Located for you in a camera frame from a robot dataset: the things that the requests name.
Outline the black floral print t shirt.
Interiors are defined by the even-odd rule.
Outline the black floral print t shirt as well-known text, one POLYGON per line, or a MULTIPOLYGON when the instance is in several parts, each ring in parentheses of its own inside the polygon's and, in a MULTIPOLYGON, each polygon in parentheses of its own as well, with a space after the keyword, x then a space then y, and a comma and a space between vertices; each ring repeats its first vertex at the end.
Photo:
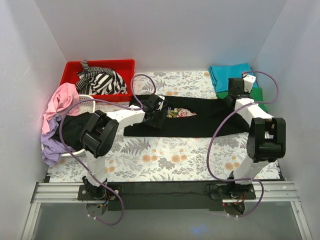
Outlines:
POLYGON ((166 96, 168 109, 182 109, 178 116, 165 117, 161 129, 137 123, 124 129, 126 137, 209 138, 233 112, 224 99, 166 96))

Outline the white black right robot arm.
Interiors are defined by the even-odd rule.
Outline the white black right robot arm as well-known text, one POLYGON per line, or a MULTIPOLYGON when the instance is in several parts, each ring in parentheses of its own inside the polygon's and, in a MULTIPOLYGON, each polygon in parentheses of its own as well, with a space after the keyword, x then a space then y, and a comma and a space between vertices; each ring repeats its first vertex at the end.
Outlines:
POLYGON ((256 77, 231 77, 228 79, 227 103, 248 124, 246 143, 247 156, 230 177, 234 179, 226 186, 227 195, 237 199, 245 192, 257 174, 269 163, 283 158, 286 153, 286 121, 266 113, 250 95, 256 77))

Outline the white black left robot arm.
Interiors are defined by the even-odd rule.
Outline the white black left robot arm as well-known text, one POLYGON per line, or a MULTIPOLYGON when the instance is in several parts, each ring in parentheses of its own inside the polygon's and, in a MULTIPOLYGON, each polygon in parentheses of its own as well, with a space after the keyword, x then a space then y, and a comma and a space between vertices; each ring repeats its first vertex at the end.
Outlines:
POLYGON ((89 194, 95 200, 106 196, 105 155, 111 150, 117 131, 135 124, 161 129, 166 118, 164 96, 152 93, 146 100, 113 112, 95 111, 80 134, 80 142, 87 158, 87 182, 91 184, 89 194))

